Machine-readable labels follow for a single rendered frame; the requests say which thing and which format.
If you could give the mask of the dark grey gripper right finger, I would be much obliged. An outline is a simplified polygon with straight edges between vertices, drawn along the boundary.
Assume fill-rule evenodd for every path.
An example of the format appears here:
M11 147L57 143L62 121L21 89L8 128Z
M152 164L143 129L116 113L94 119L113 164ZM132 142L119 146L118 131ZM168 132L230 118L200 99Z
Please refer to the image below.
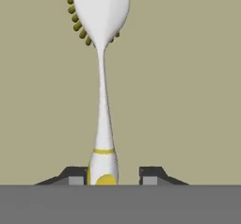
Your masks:
M140 185L186 185L185 182L168 176L162 167L140 167L139 168Z

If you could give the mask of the white and yellow dish brush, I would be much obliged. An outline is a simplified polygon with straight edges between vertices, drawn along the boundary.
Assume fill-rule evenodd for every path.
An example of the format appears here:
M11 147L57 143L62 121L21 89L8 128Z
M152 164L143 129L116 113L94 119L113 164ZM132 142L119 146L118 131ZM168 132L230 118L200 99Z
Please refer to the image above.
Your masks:
M94 149L88 164L88 185L116 185L118 157L111 126L104 53L123 27L130 0L68 0L74 18L83 26L97 51L99 71L98 124Z

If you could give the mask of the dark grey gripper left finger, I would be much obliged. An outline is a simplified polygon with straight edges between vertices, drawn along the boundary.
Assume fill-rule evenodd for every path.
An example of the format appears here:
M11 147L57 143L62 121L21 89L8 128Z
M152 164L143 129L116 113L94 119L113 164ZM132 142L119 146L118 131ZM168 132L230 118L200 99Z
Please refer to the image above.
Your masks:
M66 167L62 172L50 179L44 180L38 185L61 184L61 185L86 185L87 167Z

